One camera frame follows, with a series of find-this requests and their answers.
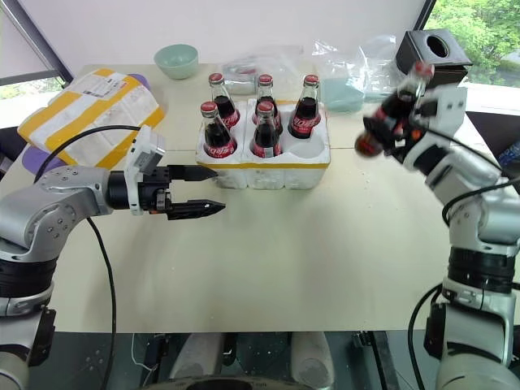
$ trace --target floor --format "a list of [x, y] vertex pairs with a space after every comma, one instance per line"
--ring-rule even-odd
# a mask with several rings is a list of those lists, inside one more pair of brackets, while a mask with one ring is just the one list
[[[380, 390], [381, 384], [372, 349], [353, 346], [353, 332], [327, 332], [336, 371], [336, 389]], [[439, 363], [424, 351], [423, 331], [416, 331], [418, 363], [428, 389], [435, 388]], [[142, 362], [146, 343], [154, 335], [136, 335], [134, 354]], [[169, 354], [163, 359], [159, 378], [167, 378], [187, 335], [168, 336]], [[50, 358], [31, 369], [29, 390], [92, 390], [99, 388], [106, 367], [110, 335], [98, 333], [63, 333], [54, 336]], [[109, 382], [110, 390], [139, 387], [142, 369], [131, 359], [131, 334], [117, 336], [116, 359]], [[417, 385], [406, 347], [405, 331], [389, 331], [388, 344], [392, 352], [401, 390], [415, 390]], [[241, 333], [237, 338], [236, 360], [224, 366], [225, 375], [256, 375], [290, 380], [288, 364], [290, 349], [288, 333]]]

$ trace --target coca-cola bottle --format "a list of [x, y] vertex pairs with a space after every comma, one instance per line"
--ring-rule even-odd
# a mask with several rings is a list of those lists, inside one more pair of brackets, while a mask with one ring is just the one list
[[251, 151], [261, 158], [282, 154], [280, 135], [275, 127], [275, 107], [271, 102], [260, 102], [257, 107], [257, 128], [251, 140]]
[[313, 127], [321, 120], [318, 110], [318, 86], [319, 78], [316, 75], [305, 76], [300, 100], [288, 125], [289, 132], [296, 138], [309, 138]]
[[[433, 64], [417, 61], [396, 92], [381, 103], [372, 117], [383, 121], [389, 133], [402, 132], [403, 124], [408, 120], [417, 99], [424, 94], [434, 72]], [[367, 131], [357, 138], [355, 148], [365, 157], [374, 157], [383, 151], [383, 146]]]
[[282, 120], [280, 119], [280, 113], [278, 107], [276, 107], [275, 99], [273, 98], [273, 78], [271, 75], [260, 75], [258, 77], [258, 95], [257, 105], [254, 108], [253, 123], [257, 124], [257, 109], [260, 102], [271, 102], [275, 108], [275, 127], [278, 134], [281, 134], [284, 128], [282, 128]]
[[202, 124], [206, 143], [204, 150], [213, 158], [224, 158], [236, 150], [236, 141], [219, 116], [219, 109], [215, 102], [201, 104]]
[[209, 77], [211, 98], [219, 108], [220, 118], [227, 128], [235, 126], [241, 118], [241, 113], [235, 108], [233, 100], [224, 86], [224, 77], [221, 73], [212, 73]]

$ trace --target white foam holder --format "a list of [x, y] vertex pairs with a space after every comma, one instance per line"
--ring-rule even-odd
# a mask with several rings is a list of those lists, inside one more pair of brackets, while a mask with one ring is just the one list
[[256, 99], [239, 102], [240, 121], [232, 128], [238, 147], [226, 158], [211, 158], [204, 151], [204, 129], [197, 144], [197, 163], [219, 173], [217, 185], [228, 189], [312, 189], [318, 185], [331, 162], [331, 148], [327, 132], [327, 116], [323, 106], [319, 112], [321, 121], [313, 128], [309, 139], [292, 136], [287, 129], [296, 104], [279, 104], [284, 131], [280, 137], [282, 154], [272, 158], [260, 158], [251, 152], [250, 143], [256, 125], [253, 123]]

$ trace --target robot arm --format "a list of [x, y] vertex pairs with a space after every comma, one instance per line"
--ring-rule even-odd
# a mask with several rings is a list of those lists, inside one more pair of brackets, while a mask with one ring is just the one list
[[174, 203], [172, 180], [216, 176], [199, 166], [156, 167], [163, 139], [143, 127], [127, 154], [125, 171], [60, 167], [33, 186], [0, 201], [0, 388], [23, 390], [28, 366], [47, 358], [55, 311], [47, 309], [52, 276], [70, 231], [82, 220], [131, 209], [168, 219], [212, 215], [224, 208], [214, 201]]
[[[484, 159], [450, 148], [462, 124], [466, 89], [442, 86], [428, 91], [400, 118], [394, 132], [376, 118], [365, 118], [366, 131], [426, 184], [443, 205], [476, 189], [507, 181]], [[520, 198], [501, 188], [467, 197], [448, 211], [452, 246], [444, 303], [431, 306], [425, 348], [441, 361], [437, 389], [520, 389], [506, 367], [513, 348], [516, 297], [512, 293], [514, 258], [520, 239]]]

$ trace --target beige tabletop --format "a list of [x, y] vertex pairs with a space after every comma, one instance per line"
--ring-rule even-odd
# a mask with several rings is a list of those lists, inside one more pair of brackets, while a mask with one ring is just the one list
[[[151, 65], [112, 68], [144, 74], [167, 104], [158, 126], [169, 150], [162, 163], [194, 163], [197, 108], [212, 67], [176, 82]], [[313, 190], [180, 182], [171, 187], [177, 202], [209, 198], [227, 208], [175, 222], [126, 210], [96, 218], [114, 267], [118, 332], [406, 328], [417, 300], [446, 274], [448, 231], [420, 174], [356, 155], [361, 117], [329, 117], [331, 165]], [[469, 121], [457, 135], [485, 151]], [[0, 197], [32, 178], [19, 158]], [[54, 282], [59, 331], [110, 330], [106, 269], [86, 223], [69, 236]]]

